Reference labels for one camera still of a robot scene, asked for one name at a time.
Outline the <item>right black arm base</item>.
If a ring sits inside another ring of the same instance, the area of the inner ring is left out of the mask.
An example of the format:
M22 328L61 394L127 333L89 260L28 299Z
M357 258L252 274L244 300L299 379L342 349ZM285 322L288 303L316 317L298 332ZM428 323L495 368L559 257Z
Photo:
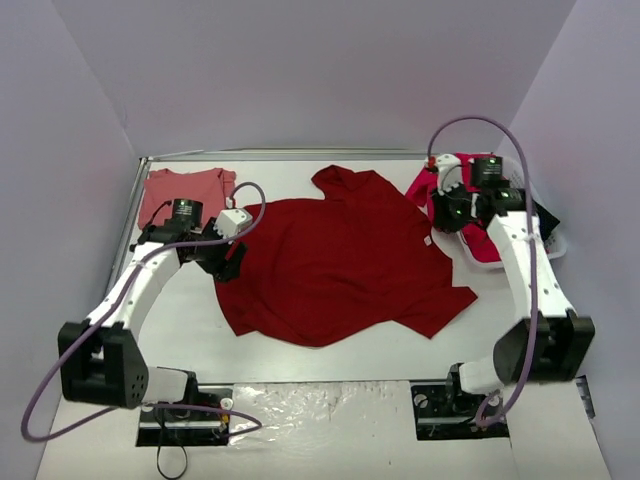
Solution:
M485 395L465 393L460 387L458 366L445 379L410 383L414 426L418 441L453 441L508 438L505 420L478 427L475 415Z

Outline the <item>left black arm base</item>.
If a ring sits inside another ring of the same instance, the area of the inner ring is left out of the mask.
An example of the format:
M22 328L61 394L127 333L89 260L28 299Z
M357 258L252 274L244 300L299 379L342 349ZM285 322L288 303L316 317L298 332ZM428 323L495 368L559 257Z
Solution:
M233 408L232 384L200 384L188 401L203 407ZM196 410L143 407L139 413L136 447L219 447L229 443L230 417Z

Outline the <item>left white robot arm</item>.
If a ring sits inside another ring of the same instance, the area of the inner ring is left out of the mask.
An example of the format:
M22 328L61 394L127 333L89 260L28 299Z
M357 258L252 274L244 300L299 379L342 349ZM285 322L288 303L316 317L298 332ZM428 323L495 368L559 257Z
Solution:
M247 252L237 237L252 222L241 208L204 221L201 203L176 199L169 219L146 224L130 248L128 267L101 305L59 331L64 398L126 409L165 403L179 418L195 415L202 396L195 373L149 366L139 334L163 287L184 264L197 264L219 282L237 278Z

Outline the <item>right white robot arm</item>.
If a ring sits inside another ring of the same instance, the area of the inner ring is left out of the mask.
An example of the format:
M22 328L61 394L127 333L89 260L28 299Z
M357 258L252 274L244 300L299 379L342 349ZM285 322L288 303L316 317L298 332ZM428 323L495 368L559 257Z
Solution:
M458 378L443 389L446 406L465 413L480 394L533 381L566 382L576 377L595 336L593 320L567 299L551 267L531 195L514 188L494 155L469 161L453 154L426 162L437 183L431 192L433 225L456 233L481 227L495 246L515 305L513 325L481 360L458 367Z

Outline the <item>dark red t-shirt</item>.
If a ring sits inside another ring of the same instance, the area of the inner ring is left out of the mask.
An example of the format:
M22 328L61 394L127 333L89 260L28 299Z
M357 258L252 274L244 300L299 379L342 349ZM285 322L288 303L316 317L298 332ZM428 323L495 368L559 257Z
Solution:
M324 347L395 321L432 338L476 301L454 285L428 217L389 181L340 166L311 181L323 199L247 208L263 218L243 239L239 277L215 285L236 335Z

